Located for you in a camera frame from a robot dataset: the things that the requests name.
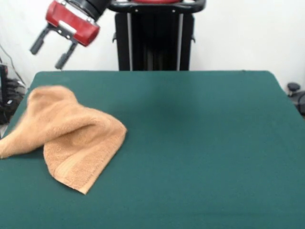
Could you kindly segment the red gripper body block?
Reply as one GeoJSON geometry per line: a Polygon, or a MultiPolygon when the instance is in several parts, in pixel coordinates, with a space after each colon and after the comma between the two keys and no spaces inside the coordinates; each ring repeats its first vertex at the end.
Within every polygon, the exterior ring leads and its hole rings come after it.
{"type": "Polygon", "coordinates": [[[46,21],[69,32],[72,38],[86,47],[97,37],[100,27],[92,18],[76,11],[68,2],[54,0],[47,9],[46,21]]]}

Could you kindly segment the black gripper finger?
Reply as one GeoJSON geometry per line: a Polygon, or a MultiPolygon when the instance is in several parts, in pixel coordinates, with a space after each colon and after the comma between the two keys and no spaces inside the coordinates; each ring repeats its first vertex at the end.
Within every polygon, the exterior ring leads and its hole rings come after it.
{"type": "Polygon", "coordinates": [[[33,45],[30,48],[30,52],[33,55],[36,55],[40,48],[42,47],[44,43],[44,38],[48,35],[48,33],[51,31],[51,24],[47,24],[46,27],[41,31],[41,33],[38,35],[37,39],[33,43],[33,45]]]}
{"type": "Polygon", "coordinates": [[[71,45],[68,48],[67,52],[63,53],[57,63],[55,64],[55,68],[57,70],[62,70],[66,64],[66,62],[69,60],[70,56],[73,54],[76,46],[78,45],[78,42],[76,40],[71,41],[71,45]]]}

